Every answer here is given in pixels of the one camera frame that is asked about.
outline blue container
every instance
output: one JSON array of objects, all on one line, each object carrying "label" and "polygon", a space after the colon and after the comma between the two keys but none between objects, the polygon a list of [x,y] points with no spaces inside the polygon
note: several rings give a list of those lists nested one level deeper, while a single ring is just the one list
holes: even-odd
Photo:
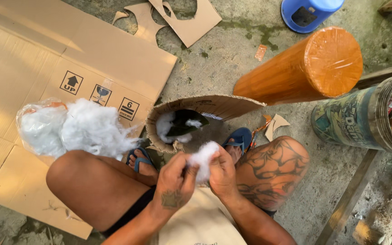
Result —
[{"label": "blue container", "polygon": [[[283,0],[281,14],[286,25],[298,33],[310,33],[343,6],[344,0]],[[312,22],[296,23],[296,16],[307,15]]]}]

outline hand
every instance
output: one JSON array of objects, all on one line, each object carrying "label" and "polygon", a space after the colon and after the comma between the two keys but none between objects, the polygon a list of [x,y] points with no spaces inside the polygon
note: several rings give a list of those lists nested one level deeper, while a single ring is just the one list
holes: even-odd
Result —
[{"label": "hand", "polygon": [[189,157],[189,154],[179,152],[161,169],[152,200],[156,217],[169,220],[192,197],[199,166],[186,169]]},{"label": "hand", "polygon": [[219,146],[210,162],[210,186],[214,194],[223,202],[240,196],[235,180],[235,165],[232,157]]}]

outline blue plastic stool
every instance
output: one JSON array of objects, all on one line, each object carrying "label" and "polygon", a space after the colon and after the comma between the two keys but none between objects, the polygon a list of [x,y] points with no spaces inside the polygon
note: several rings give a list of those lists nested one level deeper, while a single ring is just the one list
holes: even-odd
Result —
[{"label": "blue plastic stool", "polygon": [[[343,3],[344,0],[283,0],[280,8],[282,18],[291,30],[309,33],[317,29],[325,19],[340,9]],[[301,7],[304,7],[308,11],[307,14],[312,14],[315,18],[307,26],[300,26],[292,19],[292,15]]]}]

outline tattoo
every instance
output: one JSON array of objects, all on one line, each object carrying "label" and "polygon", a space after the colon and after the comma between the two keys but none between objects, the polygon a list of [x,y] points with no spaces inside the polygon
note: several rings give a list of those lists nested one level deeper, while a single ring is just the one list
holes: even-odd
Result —
[{"label": "tattoo", "polygon": [[161,205],[166,209],[180,208],[182,195],[180,190],[166,190],[161,194]]},{"label": "tattoo", "polygon": [[244,197],[260,208],[276,209],[283,204],[308,169],[308,153],[303,146],[291,147],[292,142],[289,137],[279,137],[251,150],[237,163],[237,174],[243,165],[252,167],[253,177],[246,179],[256,181],[237,186]]}]

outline concrete floor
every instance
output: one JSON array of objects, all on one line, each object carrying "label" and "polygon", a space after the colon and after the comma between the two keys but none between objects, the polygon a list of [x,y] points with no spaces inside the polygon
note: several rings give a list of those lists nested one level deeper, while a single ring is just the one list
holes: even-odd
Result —
[{"label": "concrete floor", "polygon": [[[64,0],[65,2],[109,23],[116,11],[142,0]],[[392,14],[383,18],[376,10],[387,0],[347,0],[338,12],[321,27],[337,25],[351,32],[362,47],[364,73],[392,66]],[[280,17],[280,0],[211,1],[223,21],[192,47],[186,48],[170,27],[157,34],[160,48],[179,58],[161,93],[161,101],[192,95],[231,94],[237,79],[261,64],[253,56],[259,44],[269,47],[266,61],[294,43],[307,37],[290,31]],[[191,18],[196,1],[170,0],[178,18]],[[158,13],[154,19],[161,24]],[[115,24],[130,33],[136,31],[134,16]],[[291,123],[275,136],[296,138],[308,150],[311,167],[291,198],[275,215],[275,220],[289,231],[298,244],[313,244],[323,229],[333,208],[344,192],[366,150],[324,143],[315,136],[310,125],[311,111],[317,102],[270,106],[253,111],[226,123],[213,122],[204,132],[193,135],[188,147],[197,148],[206,135],[221,142],[234,129],[256,128],[263,123],[262,114],[283,116]],[[267,141],[258,140],[258,145]],[[164,162],[170,155],[157,155]],[[386,234],[392,233],[392,156],[387,154],[379,164],[354,212],[365,216],[367,224]],[[352,238],[358,220],[349,218],[337,244],[356,244]],[[0,241],[3,245],[51,244],[47,225],[0,206]],[[94,232],[87,241],[50,227],[55,245],[100,244],[102,237]]]}]

